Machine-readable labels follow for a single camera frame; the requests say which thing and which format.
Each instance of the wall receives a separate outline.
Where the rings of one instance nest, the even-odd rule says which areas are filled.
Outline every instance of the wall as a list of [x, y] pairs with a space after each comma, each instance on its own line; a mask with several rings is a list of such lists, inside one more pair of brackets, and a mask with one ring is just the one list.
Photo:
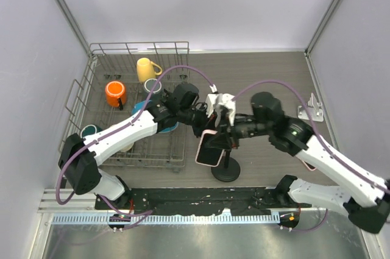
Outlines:
[[0, 250], [20, 259], [54, 186], [63, 103], [87, 58], [54, 0], [0, 0], [0, 26]]
[[[390, 178], [389, 0], [343, 0], [312, 59], [342, 151]], [[381, 241], [390, 257], [390, 225]]]
[[303, 49], [331, 0], [66, 0], [88, 42]]

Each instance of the black round base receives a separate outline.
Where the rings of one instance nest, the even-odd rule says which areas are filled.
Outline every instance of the black round base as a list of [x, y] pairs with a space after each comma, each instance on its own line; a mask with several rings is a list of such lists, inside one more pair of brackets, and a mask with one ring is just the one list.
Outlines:
[[222, 182], [232, 182], [238, 179], [241, 173], [239, 163], [232, 157], [229, 158], [229, 167], [225, 168], [223, 159], [218, 166], [211, 168], [213, 176]]

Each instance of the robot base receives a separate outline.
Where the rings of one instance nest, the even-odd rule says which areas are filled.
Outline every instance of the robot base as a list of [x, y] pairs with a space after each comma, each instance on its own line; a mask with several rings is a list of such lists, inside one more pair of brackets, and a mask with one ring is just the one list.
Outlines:
[[238, 179], [241, 167], [234, 158], [230, 157], [230, 152], [226, 152], [224, 162], [211, 168], [211, 173], [219, 181], [232, 182]]

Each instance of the metal wire rack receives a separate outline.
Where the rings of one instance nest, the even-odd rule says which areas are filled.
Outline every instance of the metal wire rack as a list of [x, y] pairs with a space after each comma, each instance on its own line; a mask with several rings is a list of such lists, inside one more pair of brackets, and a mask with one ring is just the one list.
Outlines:
[[[65, 108], [69, 111], [63, 138], [58, 147], [62, 150], [66, 137], [80, 133], [88, 124], [102, 129], [131, 116], [134, 105], [143, 101], [142, 84], [137, 78], [137, 60], [147, 57], [163, 70], [177, 65], [188, 66], [188, 42], [94, 43], [90, 45], [90, 58], [81, 81], [73, 80]], [[189, 71], [172, 70], [162, 80], [163, 88], [173, 91], [176, 85], [188, 82]], [[120, 80], [127, 90], [124, 110], [109, 106], [104, 88], [109, 81]], [[169, 133], [159, 133], [137, 141], [127, 152], [117, 152], [104, 165], [168, 167], [180, 169], [185, 165], [186, 126]]]

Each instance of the floor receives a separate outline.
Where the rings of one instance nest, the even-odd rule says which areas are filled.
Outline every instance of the floor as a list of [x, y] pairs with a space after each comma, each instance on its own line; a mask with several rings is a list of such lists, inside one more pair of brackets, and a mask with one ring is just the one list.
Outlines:
[[[303, 52], [262, 52], [234, 54], [190, 54], [189, 64], [205, 72], [217, 85], [220, 92], [237, 94], [246, 86], [258, 80], [278, 79], [290, 83], [309, 100], [315, 92], [313, 81]], [[196, 73], [190, 73], [190, 82], [200, 90], [200, 99], [205, 99], [210, 91], [205, 80]], [[299, 101], [286, 88], [280, 85], [263, 85], [242, 95], [237, 100], [238, 113], [251, 113], [249, 99], [259, 91], [269, 91], [282, 102], [287, 115], [296, 117]], [[317, 126], [330, 142], [326, 123]], [[276, 186], [285, 174], [323, 185], [334, 184], [319, 171], [309, 172], [301, 162], [272, 147], [267, 137], [242, 140], [232, 157], [241, 165], [241, 175], [229, 186]], [[226, 183], [217, 181], [210, 168], [194, 162], [199, 141], [187, 130], [186, 165], [179, 172], [161, 168], [134, 168], [103, 166], [110, 174], [119, 175], [130, 187], [223, 187]]]
[[[299, 227], [309, 229], [323, 215], [323, 211], [303, 211]], [[141, 225], [102, 234], [107, 229], [106, 225], [53, 225], [43, 258], [369, 258], [361, 232], [337, 213], [330, 213], [325, 224], [310, 233], [262, 224]]]

